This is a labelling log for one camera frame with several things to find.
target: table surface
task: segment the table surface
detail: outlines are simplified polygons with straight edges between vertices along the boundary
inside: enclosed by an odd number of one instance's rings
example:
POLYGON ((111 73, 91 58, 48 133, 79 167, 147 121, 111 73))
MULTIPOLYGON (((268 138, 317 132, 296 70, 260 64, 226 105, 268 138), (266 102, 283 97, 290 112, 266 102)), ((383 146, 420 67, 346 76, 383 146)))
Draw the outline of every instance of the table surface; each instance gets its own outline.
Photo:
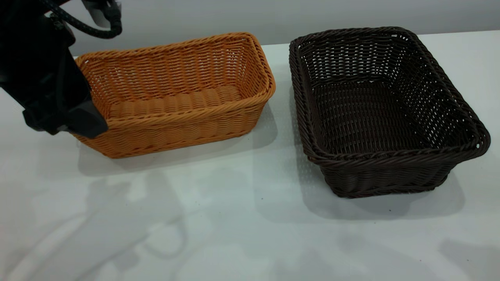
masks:
POLYGON ((500 30, 419 36, 491 133, 435 191, 336 197, 302 152, 288 45, 242 137, 113 160, 28 128, 0 90, 0 280, 493 281, 500 30))

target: woven basket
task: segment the woven basket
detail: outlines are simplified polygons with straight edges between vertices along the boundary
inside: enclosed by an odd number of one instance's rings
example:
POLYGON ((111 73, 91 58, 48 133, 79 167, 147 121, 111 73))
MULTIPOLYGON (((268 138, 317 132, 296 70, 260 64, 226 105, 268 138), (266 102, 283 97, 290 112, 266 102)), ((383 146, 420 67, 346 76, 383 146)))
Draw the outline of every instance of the woven basket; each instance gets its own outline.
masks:
POLYGON ((303 151, 339 197, 418 193, 483 155, 490 135, 417 36, 328 30, 290 45, 303 151))
POLYGON ((244 135, 276 87, 259 42, 249 33, 99 51, 76 64, 109 130, 94 139, 75 137, 110 158, 244 135))

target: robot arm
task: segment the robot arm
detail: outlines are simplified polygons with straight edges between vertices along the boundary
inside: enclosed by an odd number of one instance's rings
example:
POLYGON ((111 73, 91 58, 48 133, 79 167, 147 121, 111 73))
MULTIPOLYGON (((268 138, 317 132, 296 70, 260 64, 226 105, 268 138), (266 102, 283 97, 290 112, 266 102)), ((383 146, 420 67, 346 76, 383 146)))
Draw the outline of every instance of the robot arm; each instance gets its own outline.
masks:
POLYGON ((26 124, 55 135, 68 131, 95 138, 108 129, 92 102, 90 86, 68 47, 75 37, 67 23, 91 36, 122 32, 115 0, 83 0, 92 18, 110 30, 90 27, 59 5, 68 0, 2 0, 0 87, 24 107, 26 124), (45 13, 52 11, 50 17, 45 13))

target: black cable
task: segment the black cable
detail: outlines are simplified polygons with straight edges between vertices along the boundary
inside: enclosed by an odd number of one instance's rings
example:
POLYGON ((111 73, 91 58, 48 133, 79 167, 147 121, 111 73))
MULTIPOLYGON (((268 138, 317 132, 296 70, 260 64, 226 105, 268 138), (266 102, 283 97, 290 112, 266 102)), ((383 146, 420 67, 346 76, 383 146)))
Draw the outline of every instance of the black cable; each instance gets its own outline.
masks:
POLYGON ((74 28, 90 36, 102 39, 111 39, 122 33, 122 13, 118 9, 114 1, 113 1, 114 5, 112 5, 111 7, 107 7, 102 11, 104 13, 104 17, 110 23, 111 26, 110 30, 100 30, 81 22, 80 20, 76 19, 65 10, 61 9, 59 5, 54 3, 52 0, 39 0, 39 1, 43 5, 45 5, 48 9, 50 9, 54 14, 56 14, 61 20, 67 22, 74 28))

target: white backdrop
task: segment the white backdrop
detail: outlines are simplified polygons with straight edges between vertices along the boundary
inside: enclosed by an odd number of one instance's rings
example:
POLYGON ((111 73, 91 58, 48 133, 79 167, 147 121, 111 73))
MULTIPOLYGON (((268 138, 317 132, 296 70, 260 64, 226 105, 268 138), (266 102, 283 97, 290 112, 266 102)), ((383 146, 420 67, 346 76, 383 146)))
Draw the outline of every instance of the white backdrop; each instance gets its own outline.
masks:
MULTIPOLYGON (((162 45, 226 32, 261 44, 288 43, 327 29, 401 26, 417 34, 500 29, 500 0, 122 0, 123 34, 112 40, 75 30, 74 55, 162 45)), ((80 0, 62 6, 86 23, 80 0)))

